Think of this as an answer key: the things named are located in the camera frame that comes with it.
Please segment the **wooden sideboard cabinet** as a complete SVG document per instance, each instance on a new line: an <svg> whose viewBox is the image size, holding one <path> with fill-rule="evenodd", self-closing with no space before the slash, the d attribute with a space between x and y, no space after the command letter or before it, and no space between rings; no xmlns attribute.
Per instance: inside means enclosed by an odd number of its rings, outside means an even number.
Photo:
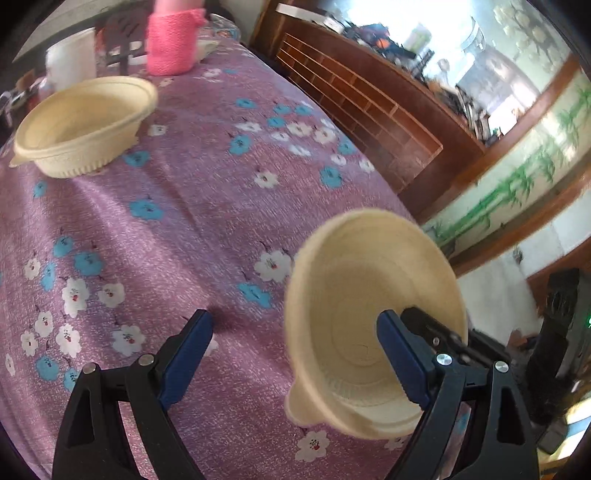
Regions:
<svg viewBox="0 0 591 480"><path fill-rule="evenodd" d="M445 192L484 145L422 83L370 49L263 2L250 46L318 103L377 167L413 216L449 205Z"/></svg>

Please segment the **black phone stand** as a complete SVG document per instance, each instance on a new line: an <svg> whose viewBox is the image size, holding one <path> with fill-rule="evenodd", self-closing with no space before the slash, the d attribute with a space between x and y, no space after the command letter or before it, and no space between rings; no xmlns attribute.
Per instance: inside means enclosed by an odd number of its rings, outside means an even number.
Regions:
<svg viewBox="0 0 591 480"><path fill-rule="evenodd" d="M145 55L148 14L134 7L112 13L103 29L106 65L118 65L118 74L127 75L130 62Z"/></svg>

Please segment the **white tissue pack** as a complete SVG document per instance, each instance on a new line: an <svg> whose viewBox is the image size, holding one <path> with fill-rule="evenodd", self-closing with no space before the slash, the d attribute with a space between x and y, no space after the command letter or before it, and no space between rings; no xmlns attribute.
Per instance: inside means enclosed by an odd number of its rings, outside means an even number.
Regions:
<svg viewBox="0 0 591 480"><path fill-rule="evenodd" d="M218 47L218 45L219 45L218 40L198 39L197 40L197 49L195 49L194 61L196 63L200 63L208 55L211 55L211 53L214 53L214 51Z"/></svg>

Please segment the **white plastic jar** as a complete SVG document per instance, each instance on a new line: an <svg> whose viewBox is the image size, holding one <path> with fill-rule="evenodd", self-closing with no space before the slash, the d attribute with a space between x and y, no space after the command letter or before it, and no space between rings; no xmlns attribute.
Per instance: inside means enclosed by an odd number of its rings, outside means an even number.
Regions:
<svg viewBox="0 0 591 480"><path fill-rule="evenodd" d="M55 92L96 78L95 29L82 30L49 47L45 67L47 80Z"/></svg>

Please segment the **purple floral tablecloth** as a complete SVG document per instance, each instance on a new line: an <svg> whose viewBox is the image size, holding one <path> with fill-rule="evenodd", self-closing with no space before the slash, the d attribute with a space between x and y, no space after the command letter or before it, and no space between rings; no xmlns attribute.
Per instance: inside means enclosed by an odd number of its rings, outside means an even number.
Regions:
<svg viewBox="0 0 591 480"><path fill-rule="evenodd" d="M310 97L235 41L152 77L154 112L108 165L55 179L1 157L1 424L47 479L83 367L126 367L199 309L213 336L173 425L208 479L382 479L403 436L284 411L284 290L329 219L410 213Z"/></svg>

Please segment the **large beige plastic bowl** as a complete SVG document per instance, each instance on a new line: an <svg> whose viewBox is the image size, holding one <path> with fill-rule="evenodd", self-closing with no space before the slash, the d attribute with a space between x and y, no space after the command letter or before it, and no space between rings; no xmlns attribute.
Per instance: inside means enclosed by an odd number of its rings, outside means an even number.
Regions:
<svg viewBox="0 0 591 480"><path fill-rule="evenodd" d="M33 163L50 178L74 178L112 162L137 143L158 103L156 87L131 76L85 80L37 105L20 123L9 166Z"/></svg>

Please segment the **small beige plastic bowl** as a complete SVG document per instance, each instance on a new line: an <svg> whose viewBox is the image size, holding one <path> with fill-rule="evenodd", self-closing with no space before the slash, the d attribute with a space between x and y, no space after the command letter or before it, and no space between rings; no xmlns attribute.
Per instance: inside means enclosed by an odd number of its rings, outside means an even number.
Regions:
<svg viewBox="0 0 591 480"><path fill-rule="evenodd" d="M383 311L408 307L468 338L456 275L417 225L390 211L356 209L318 227L297 253L284 300L294 372L287 418L366 440L411 434L421 409L377 336Z"/></svg>

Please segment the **pink sleeved thermos bottle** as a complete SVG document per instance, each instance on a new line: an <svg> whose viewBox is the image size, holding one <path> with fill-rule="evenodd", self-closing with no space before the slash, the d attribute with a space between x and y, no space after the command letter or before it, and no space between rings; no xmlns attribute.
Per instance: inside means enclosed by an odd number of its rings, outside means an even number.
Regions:
<svg viewBox="0 0 591 480"><path fill-rule="evenodd" d="M204 1L156 0L146 28L147 72L175 76L190 71L204 23Z"/></svg>

